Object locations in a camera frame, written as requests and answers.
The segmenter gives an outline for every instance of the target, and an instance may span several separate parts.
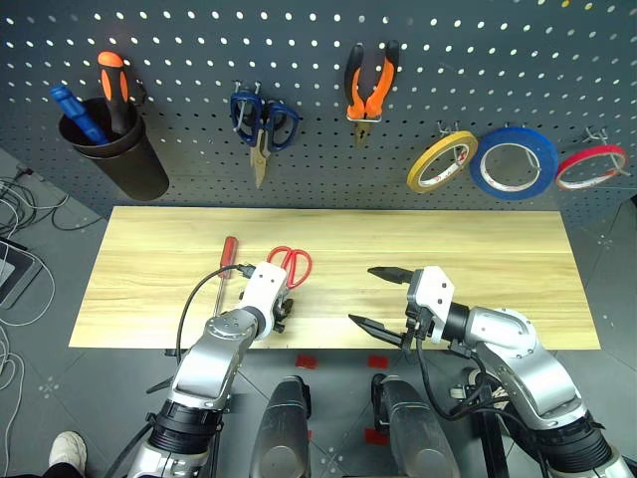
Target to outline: blue screwdriver handle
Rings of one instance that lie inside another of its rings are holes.
[[[64,86],[51,88],[51,96],[58,102],[60,109],[95,144],[107,144],[108,139],[102,129],[91,119],[84,105]]]

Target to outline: yellow tape roll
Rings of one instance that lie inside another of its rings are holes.
[[[456,161],[451,166],[431,179],[421,179],[422,174],[427,170],[439,156],[456,147],[461,147],[462,152],[458,154]],[[469,161],[478,150],[478,140],[468,131],[457,131],[443,137],[433,146],[427,149],[416,159],[407,174],[407,185],[416,192],[431,191],[458,174],[462,168],[469,164]]]

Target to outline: black cup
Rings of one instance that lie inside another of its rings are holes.
[[[146,126],[135,106],[128,104],[133,127],[124,136],[119,136],[110,129],[110,114],[103,98],[86,100],[83,105],[110,142],[92,144],[66,116],[58,124],[62,137],[82,156],[90,159],[131,199],[150,201],[166,192],[168,176],[148,141]]]

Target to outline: white shoe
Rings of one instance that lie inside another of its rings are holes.
[[[69,463],[84,475],[87,466],[87,445],[75,431],[63,431],[51,446],[49,466]]]

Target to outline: blue tape roll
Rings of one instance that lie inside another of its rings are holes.
[[[506,186],[495,181],[485,169],[487,154],[500,145],[526,148],[535,156],[540,171],[534,181],[522,186]],[[526,127],[503,127],[480,139],[478,151],[471,162],[471,177],[485,192],[506,200],[521,200],[536,196],[547,189],[557,173],[558,156],[552,143],[540,133]]]

